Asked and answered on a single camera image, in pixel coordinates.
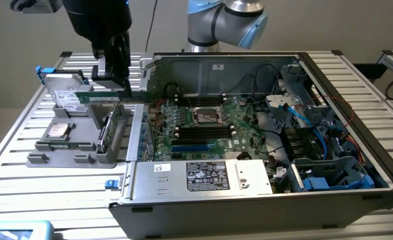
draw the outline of power supply label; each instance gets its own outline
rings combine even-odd
[[[187,189],[191,192],[230,190],[226,162],[188,162]]]

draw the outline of robotic arm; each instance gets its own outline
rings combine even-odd
[[[61,2],[76,33],[92,43],[99,61],[92,69],[92,80],[108,89],[124,88],[124,97],[131,97],[128,29],[132,20],[128,1],[13,0],[11,9],[25,14],[55,13]]]
[[[131,65],[132,20],[128,0],[12,0],[11,9],[25,14],[55,13],[64,4],[76,33],[92,43],[99,64],[92,80],[108,89],[124,88]],[[218,42],[251,48],[267,23],[260,0],[188,0],[187,52],[218,52]]]

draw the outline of warning label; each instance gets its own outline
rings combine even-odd
[[[187,189],[191,192],[230,190],[226,162],[188,162]]]
[[[55,91],[56,99],[68,112],[85,112],[87,109],[79,102],[79,98],[73,91]]]

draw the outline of blue latch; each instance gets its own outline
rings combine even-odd
[[[119,180],[108,180],[104,185],[105,189],[119,189]]]
[[[53,67],[45,67],[44,69],[41,69],[41,66],[37,66],[35,70],[41,84],[44,85],[43,74],[51,74],[56,71],[56,69]]]
[[[40,78],[40,80],[43,80],[43,78],[41,78],[41,66],[37,66],[35,70],[36,70],[37,77]]]
[[[41,70],[41,73],[43,74],[52,74],[55,73],[55,67],[45,67],[43,70]]]
[[[365,175],[359,181],[354,181],[347,185],[329,186],[325,177],[309,177],[303,180],[303,185],[307,191],[333,191],[351,189],[373,189],[374,181],[369,175]]]

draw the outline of cpu socket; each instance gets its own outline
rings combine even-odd
[[[194,124],[222,124],[222,109],[214,107],[195,107],[192,109]]]

